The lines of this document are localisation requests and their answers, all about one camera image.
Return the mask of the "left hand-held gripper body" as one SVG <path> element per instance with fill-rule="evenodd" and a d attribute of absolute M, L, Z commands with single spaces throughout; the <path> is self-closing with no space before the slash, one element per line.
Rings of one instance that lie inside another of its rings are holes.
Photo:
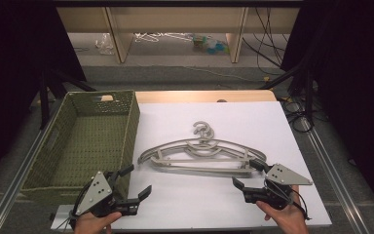
<path fill-rule="evenodd" d="M 75 215 L 81 216 L 91 213 L 95 217 L 105 217 L 113 213 L 122 216 L 136 215 L 140 198 L 121 200 L 114 196 L 115 182 L 119 176 L 125 176 L 124 172 L 102 173 L 97 172 L 89 182 L 84 196 L 78 200 Z"/>

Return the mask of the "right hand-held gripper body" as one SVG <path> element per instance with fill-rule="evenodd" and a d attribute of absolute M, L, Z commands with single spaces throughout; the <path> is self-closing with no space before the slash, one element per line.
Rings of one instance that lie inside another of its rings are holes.
<path fill-rule="evenodd" d="M 293 172 L 288 167 L 275 164 L 270 166 L 270 170 L 265 173 L 264 187 L 244 187 L 243 197 L 247 203 L 255 204 L 257 201 L 262 201 L 276 210 L 282 210 L 293 202 L 292 185 L 312 184 L 310 179 Z"/>

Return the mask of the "green woven basket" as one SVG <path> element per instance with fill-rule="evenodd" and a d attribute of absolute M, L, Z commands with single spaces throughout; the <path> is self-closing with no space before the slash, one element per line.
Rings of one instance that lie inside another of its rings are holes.
<path fill-rule="evenodd" d="M 45 205 L 74 203 L 96 173 L 132 163 L 139 115 L 134 91 L 68 93 L 20 192 Z"/>

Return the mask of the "person's left hand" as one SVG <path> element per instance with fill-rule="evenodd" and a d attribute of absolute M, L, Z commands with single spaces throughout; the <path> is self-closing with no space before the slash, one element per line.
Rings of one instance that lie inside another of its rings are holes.
<path fill-rule="evenodd" d="M 120 212 L 104 217 L 96 217 L 92 213 L 83 214 L 76 222 L 74 234 L 112 234 L 111 224 L 121 217 Z"/>

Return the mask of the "person's right hand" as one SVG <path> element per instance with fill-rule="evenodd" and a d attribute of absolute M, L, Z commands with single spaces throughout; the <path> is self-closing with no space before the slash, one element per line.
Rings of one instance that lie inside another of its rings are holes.
<path fill-rule="evenodd" d="M 264 219 L 272 219 L 284 234 L 309 234 L 306 219 L 295 205 L 275 210 L 269 204 L 257 201 L 256 206 L 265 213 Z"/>

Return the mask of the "black metal stand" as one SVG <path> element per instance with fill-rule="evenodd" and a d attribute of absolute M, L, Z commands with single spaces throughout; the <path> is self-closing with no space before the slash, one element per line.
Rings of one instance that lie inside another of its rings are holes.
<path fill-rule="evenodd" d="M 314 124 L 313 121 L 313 75 L 308 65 L 300 62 L 293 68 L 284 72 L 282 75 L 274 79 L 273 81 L 267 82 L 261 87 L 261 90 L 270 90 L 278 84 L 292 79 L 288 87 L 288 93 L 291 97 L 298 97 L 301 94 L 305 96 L 305 106 L 303 108 L 303 117 L 307 120 L 308 129 L 310 131 Z"/>
<path fill-rule="evenodd" d="M 39 79 L 39 96 L 41 101 L 41 126 L 43 130 L 50 121 L 50 106 L 48 91 L 51 91 L 56 99 L 63 99 L 67 93 L 64 83 L 69 83 L 85 92 L 94 92 L 94 88 L 82 81 L 62 72 L 58 69 L 46 69 Z"/>

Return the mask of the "black curtain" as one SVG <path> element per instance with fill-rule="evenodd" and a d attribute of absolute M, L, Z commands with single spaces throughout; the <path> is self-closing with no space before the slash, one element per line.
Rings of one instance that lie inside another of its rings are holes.
<path fill-rule="evenodd" d="M 43 74 L 86 79 L 55 0 L 0 0 L 0 160 L 13 143 Z"/>
<path fill-rule="evenodd" d="M 374 0 L 302 0 L 280 66 L 319 42 L 315 74 L 325 112 L 374 193 Z"/>

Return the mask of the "clear plastic bag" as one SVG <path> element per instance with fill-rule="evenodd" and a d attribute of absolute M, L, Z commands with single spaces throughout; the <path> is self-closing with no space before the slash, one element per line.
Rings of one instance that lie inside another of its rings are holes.
<path fill-rule="evenodd" d="M 114 46 L 109 33 L 103 33 L 99 39 L 95 41 L 95 47 L 102 55 L 114 55 Z"/>

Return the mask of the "colourful toy pile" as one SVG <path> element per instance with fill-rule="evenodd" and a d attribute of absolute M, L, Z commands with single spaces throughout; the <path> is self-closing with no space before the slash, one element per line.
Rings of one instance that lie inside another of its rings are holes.
<path fill-rule="evenodd" d="M 194 34 L 192 42 L 195 49 L 201 50 L 210 55 L 217 53 L 228 54 L 230 52 L 228 46 L 224 42 L 213 39 L 209 36 Z"/>

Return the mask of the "beige wooden desk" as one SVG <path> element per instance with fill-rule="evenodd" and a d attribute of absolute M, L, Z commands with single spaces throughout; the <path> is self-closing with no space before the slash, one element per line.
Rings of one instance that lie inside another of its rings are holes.
<path fill-rule="evenodd" d="M 123 63 L 135 32 L 223 33 L 231 62 L 240 57 L 243 36 L 262 33 L 289 34 L 299 10 L 273 7 L 59 7 L 68 32 L 108 33 L 116 59 Z"/>

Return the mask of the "aluminium rail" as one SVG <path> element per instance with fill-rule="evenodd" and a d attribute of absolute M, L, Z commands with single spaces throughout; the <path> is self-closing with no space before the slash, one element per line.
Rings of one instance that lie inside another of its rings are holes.
<path fill-rule="evenodd" d="M 318 132 L 316 131 L 313 121 L 307 118 L 307 113 L 302 104 L 292 102 L 287 108 L 288 111 L 293 111 L 301 116 L 300 125 L 307 133 L 309 141 L 316 152 L 318 161 L 323 168 L 332 189 L 338 198 L 339 205 L 343 209 L 351 228 L 355 234 L 369 234 L 369 229 L 366 226 L 363 216 L 355 204 L 353 197 L 348 191 L 343 179 L 338 173 L 335 165 L 333 164 L 327 150 L 325 149 Z"/>
<path fill-rule="evenodd" d="M 56 99 L 50 103 L 50 118 L 56 114 L 61 101 Z M 15 143 L 6 158 L 0 162 L 0 179 L 4 192 L 0 194 L 0 229 L 11 211 L 21 185 L 31 166 L 51 119 L 41 128 L 39 112 L 33 112 L 22 125 Z"/>

